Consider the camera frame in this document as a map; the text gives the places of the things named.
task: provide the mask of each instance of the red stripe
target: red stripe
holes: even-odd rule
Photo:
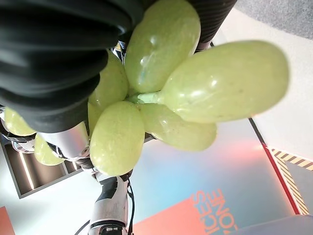
[[[286,195],[287,195],[287,197],[288,197],[288,199],[289,199],[289,201],[290,201],[290,203],[291,203],[291,206],[292,206],[294,212],[295,212],[296,214],[300,214],[300,211],[298,210],[297,205],[296,205],[295,201],[293,200],[291,193],[290,193],[289,190],[288,190],[288,187],[287,187],[287,185],[286,185],[286,183],[285,183],[285,181],[284,181],[284,178],[283,178],[283,176],[280,174],[279,169],[278,169],[278,167],[277,167],[277,165],[276,165],[276,163],[275,163],[275,161],[274,161],[272,155],[270,154],[270,152],[269,152],[269,150],[268,150],[266,144],[265,144],[265,143],[262,143],[262,146],[263,146],[263,148],[264,148],[264,150],[265,150],[265,152],[266,152],[266,154],[267,154],[267,156],[268,156],[268,159],[269,159],[270,163],[272,164],[272,166],[273,166],[273,168],[274,168],[274,170],[275,170],[275,172],[276,172],[276,174],[277,174],[277,177],[278,177],[280,183],[282,184],[282,186],[283,186],[283,188],[284,188],[284,191],[285,191],[285,193],[286,193]]]

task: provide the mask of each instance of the black cable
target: black cable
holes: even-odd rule
[[[130,180],[129,180],[129,187],[131,189],[131,192],[127,191],[127,193],[129,195],[129,197],[132,199],[133,206],[132,206],[132,217],[131,217],[131,220],[129,222],[129,227],[128,227],[128,235],[132,235],[132,233],[133,233],[133,220],[134,220],[134,213],[135,213],[135,199],[134,199],[134,191],[133,191]]]
[[[74,235],[79,235],[79,233],[90,223],[90,220],[88,220]]]

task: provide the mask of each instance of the orange sign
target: orange sign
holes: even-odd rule
[[[0,208],[0,235],[15,235],[5,207]]]

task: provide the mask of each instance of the robotic hand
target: robotic hand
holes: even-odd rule
[[[89,235],[125,235],[127,194],[132,199],[133,194],[128,192],[131,172],[108,177],[90,161],[87,100],[106,66],[106,49],[119,40],[126,43],[122,43],[125,48],[127,32],[143,18],[143,5],[148,7],[154,1],[0,3],[0,103],[17,111],[60,158],[80,165],[102,185]],[[236,0],[189,1],[201,19],[198,50],[203,50]],[[14,136],[4,127],[0,131],[18,151],[28,151],[26,143],[34,140],[34,136]]]

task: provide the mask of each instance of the gray fabric surface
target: gray fabric surface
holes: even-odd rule
[[[313,39],[313,0],[238,0],[235,8],[272,27]]]

